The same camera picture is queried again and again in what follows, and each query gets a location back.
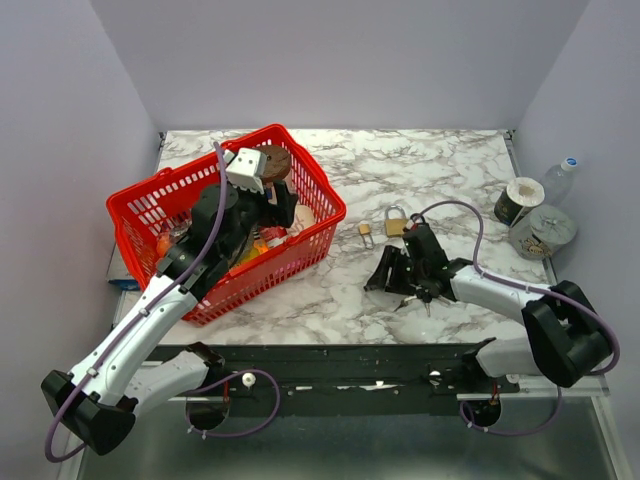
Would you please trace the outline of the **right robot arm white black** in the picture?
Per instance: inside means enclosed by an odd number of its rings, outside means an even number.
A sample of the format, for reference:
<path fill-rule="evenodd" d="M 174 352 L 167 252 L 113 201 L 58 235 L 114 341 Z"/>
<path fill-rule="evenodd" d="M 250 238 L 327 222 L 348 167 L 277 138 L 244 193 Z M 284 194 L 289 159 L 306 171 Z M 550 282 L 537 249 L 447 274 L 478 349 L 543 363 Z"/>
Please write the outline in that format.
<path fill-rule="evenodd" d="M 467 389 L 483 391 L 507 375 L 539 375 L 570 388 L 613 356 L 610 334 L 576 284 L 526 285 L 479 272 L 470 260 L 449 259 L 426 224 L 407 231 L 402 240 L 401 248 L 385 247 L 365 290 L 400 295 L 404 304 L 445 299 L 477 305 L 526 331 L 517 339 L 489 338 L 468 351 L 459 370 Z"/>

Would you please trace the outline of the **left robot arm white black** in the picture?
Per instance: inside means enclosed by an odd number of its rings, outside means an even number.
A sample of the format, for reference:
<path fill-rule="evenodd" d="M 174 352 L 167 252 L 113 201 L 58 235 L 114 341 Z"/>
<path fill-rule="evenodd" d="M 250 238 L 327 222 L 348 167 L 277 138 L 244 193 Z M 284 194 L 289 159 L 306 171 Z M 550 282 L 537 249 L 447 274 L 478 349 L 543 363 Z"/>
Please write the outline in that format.
<path fill-rule="evenodd" d="M 69 372 L 53 370 L 42 381 L 56 425 L 105 455 L 143 413 L 175 395 L 209 395 L 228 382 L 224 358 L 202 343 L 146 373 L 139 368 L 171 327 L 229 272 L 254 230 L 292 225 L 297 195 L 281 180 L 273 188 L 273 200 L 226 180 L 201 191 L 190 227 L 161 259 L 134 309 Z"/>

